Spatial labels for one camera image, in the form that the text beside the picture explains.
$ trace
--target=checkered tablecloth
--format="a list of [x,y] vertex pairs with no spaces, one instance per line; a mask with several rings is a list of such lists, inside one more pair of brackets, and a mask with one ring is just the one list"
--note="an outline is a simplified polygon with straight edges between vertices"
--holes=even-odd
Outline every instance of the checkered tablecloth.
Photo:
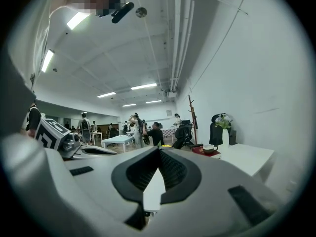
[[176,129],[166,129],[162,130],[163,137],[169,137],[172,136],[176,132]]

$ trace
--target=person in black shirt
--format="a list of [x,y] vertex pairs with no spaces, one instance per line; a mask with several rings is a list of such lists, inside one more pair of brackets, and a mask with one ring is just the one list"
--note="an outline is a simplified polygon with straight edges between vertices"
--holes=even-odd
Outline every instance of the person in black shirt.
[[26,132],[28,136],[34,138],[38,125],[40,123],[40,111],[35,103],[31,104],[26,118]]
[[65,127],[69,129],[70,125],[68,124],[68,121],[66,122]]
[[152,136],[154,146],[157,146],[159,144],[159,142],[160,142],[161,146],[164,145],[163,134],[162,134],[162,131],[159,129],[158,122],[155,122],[153,124],[153,129],[151,131],[145,130],[145,127],[146,127],[145,124],[143,124],[143,126],[144,126],[143,134],[148,135],[148,136]]

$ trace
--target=black and white marker cube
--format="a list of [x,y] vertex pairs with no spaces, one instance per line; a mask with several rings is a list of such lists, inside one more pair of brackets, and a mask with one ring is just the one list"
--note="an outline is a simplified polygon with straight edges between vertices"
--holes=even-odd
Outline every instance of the black and white marker cube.
[[71,133],[70,130],[55,120],[51,118],[41,118],[35,138],[42,143],[45,148],[57,150],[69,133]]

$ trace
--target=coat rack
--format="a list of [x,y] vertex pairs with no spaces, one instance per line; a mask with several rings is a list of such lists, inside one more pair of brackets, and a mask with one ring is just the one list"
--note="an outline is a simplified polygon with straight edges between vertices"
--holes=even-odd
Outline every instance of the coat rack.
[[194,112],[194,108],[193,108],[193,106],[192,106],[192,103],[194,102],[194,100],[193,100],[193,101],[191,101],[191,97],[190,97],[190,95],[189,95],[189,102],[190,102],[190,108],[191,108],[191,110],[190,110],[189,112],[192,114],[195,144],[197,144],[197,143],[198,143],[198,141],[197,141],[197,129],[198,129],[198,123],[197,123],[197,117],[196,117],[196,114],[195,114],[195,112]]

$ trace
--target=black clothing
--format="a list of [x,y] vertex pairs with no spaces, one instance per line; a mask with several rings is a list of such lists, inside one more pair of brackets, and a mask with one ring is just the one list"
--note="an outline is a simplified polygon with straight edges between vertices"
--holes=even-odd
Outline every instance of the black clothing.
[[157,130],[153,129],[151,131],[148,131],[147,135],[152,136],[154,146],[157,146],[159,144],[159,142],[161,143],[161,145],[164,145],[163,134],[162,134],[162,131],[160,129],[157,129]]
[[40,123],[41,114],[36,105],[32,105],[29,109],[29,114],[26,120],[26,131],[34,129],[37,130]]

